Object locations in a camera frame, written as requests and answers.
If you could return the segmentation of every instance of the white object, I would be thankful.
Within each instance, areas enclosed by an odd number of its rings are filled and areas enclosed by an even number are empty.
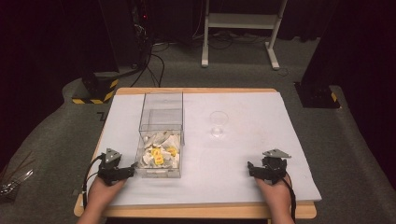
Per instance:
[[[202,50],[202,67],[209,66],[209,47],[208,33],[209,27],[220,28],[242,28],[242,29],[265,29],[273,30],[270,42],[265,42],[265,49],[271,61],[274,70],[279,70],[279,63],[274,53],[274,44],[282,22],[283,12],[285,11],[288,0],[282,1],[280,9],[275,15],[259,15],[259,14],[230,14],[230,13],[210,13],[209,0],[206,0],[205,9],[205,28],[204,28],[204,44]]]

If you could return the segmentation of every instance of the human hand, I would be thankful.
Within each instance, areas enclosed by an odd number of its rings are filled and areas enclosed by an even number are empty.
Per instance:
[[[102,213],[120,192],[126,181],[127,179],[123,179],[112,186],[108,186],[102,178],[97,176],[90,187],[88,204],[79,218],[78,224],[99,223]]]
[[[286,175],[284,179],[291,186],[289,175]],[[262,192],[262,197],[270,207],[273,223],[294,223],[290,215],[291,197],[286,183],[279,180],[276,184],[269,185],[259,178],[255,180]]]
[[[127,179],[118,181],[112,186],[108,186],[105,181],[96,177],[88,193],[88,205],[95,206],[98,211],[104,211],[120,192]]]

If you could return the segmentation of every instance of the yellow object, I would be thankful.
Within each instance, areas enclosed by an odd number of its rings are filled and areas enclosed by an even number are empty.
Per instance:
[[[163,154],[160,153],[160,155],[154,156],[154,162],[156,165],[162,165],[163,164]]]
[[[161,150],[158,147],[155,147],[151,150],[151,156],[156,157],[161,155]]]
[[[170,152],[173,157],[177,154],[177,149],[175,147],[169,147],[166,149],[167,152]]]

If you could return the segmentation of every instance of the transparent container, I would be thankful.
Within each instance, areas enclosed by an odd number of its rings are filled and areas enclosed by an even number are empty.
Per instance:
[[[148,178],[180,178],[184,146],[183,92],[145,94],[136,152],[137,173]]]

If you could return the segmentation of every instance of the clear glass cup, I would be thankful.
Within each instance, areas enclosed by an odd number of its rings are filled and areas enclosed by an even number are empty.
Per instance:
[[[224,134],[223,126],[228,122],[228,115],[222,111],[215,111],[210,114],[210,122],[214,125],[210,133],[220,138]]]

